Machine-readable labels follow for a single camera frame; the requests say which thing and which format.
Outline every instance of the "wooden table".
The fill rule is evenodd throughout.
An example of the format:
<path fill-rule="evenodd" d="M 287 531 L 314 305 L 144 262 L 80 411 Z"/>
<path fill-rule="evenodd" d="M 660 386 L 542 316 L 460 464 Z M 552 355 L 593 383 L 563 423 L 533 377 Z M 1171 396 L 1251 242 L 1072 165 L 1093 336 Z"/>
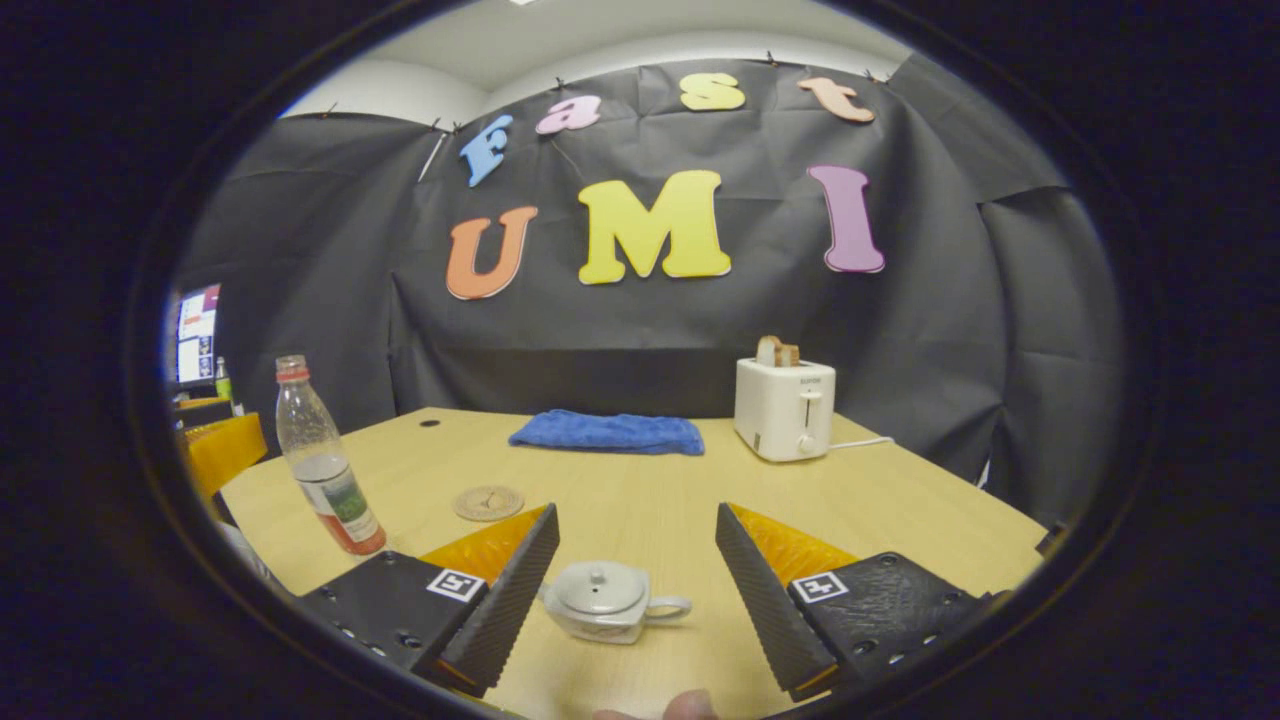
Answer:
<path fill-rule="evenodd" d="M 425 419 L 439 425 L 420 427 Z M 613 708 L 658 717 L 676 693 L 705 687 L 722 717 L 794 703 L 778 689 L 714 542 L 716 510 L 736 502 L 855 556 L 896 551 L 973 594 L 1018 585 L 1041 561 L 1044 530 L 1007 505 L 895 445 L 832 450 L 773 465 L 730 419 L 694 420 L 707 454 L 608 455 L 509 447 L 521 415 L 425 409 L 343 438 L 394 550 L 419 556 L 485 527 L 453 514 L 468 487 L 504 484 L 525 507 L 556 502 L 566 565 L 616 560 L 650 571 L 654 594 L 694 611 L 634 646 L 568 637 L 535 601 L 502 680 L 485 702 L 534 719 Z M 832 442 L 876 437 L 836 416 Z M 223 496 L 244 536 L 294 593 L 353 566 L 311 512 L 283 459 L 251 468 Z"/>

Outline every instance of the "green bottle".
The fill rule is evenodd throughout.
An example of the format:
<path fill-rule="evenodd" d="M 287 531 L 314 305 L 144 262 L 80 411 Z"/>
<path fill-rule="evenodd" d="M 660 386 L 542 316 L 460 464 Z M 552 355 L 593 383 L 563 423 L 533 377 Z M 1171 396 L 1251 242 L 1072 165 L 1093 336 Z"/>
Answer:
<path fill-rule="evenodd" d="M 232 401 L 232 378 L 227 374 L 227 360 L 224 357 L 218 357 L 218 372 L 214 374 L 214 391 L 218 392 L 218 397 L 221 397 L 227 402 Z"/>

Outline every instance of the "finger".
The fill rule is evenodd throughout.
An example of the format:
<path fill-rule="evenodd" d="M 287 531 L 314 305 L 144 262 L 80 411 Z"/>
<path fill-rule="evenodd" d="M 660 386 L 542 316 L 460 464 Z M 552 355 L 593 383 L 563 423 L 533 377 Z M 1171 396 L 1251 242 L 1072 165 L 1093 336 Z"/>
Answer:
<path fill-rule="evenodd" d="M 712 693 L 696 689 L 677 694 L 662 714 L 662 720 L 718 720 L 712 710 Z"/>

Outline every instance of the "teapot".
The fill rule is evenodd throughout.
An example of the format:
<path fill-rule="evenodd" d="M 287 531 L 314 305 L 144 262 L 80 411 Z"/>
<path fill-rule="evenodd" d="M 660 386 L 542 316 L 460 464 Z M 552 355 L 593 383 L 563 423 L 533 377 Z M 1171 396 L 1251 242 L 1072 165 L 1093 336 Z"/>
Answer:
<path fill-rule="evenodd" d="M 605 560 L 570 565 L 538 594 L 568 634 L 614 644 L 631 644 L 644 625 L 671 623 L 694 609 L 680 596 L 650 597 L 646 570 Z"/>

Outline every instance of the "monitor screen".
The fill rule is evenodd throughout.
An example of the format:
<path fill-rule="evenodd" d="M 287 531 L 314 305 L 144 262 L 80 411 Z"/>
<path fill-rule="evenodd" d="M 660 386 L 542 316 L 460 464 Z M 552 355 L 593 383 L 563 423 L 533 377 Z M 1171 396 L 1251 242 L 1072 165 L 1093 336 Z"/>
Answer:
<path fill-rule="evenodd" d="M 221 284 L 188 292 L 178 306 L 178 386 L 212 383 L 214 319 Z"/>

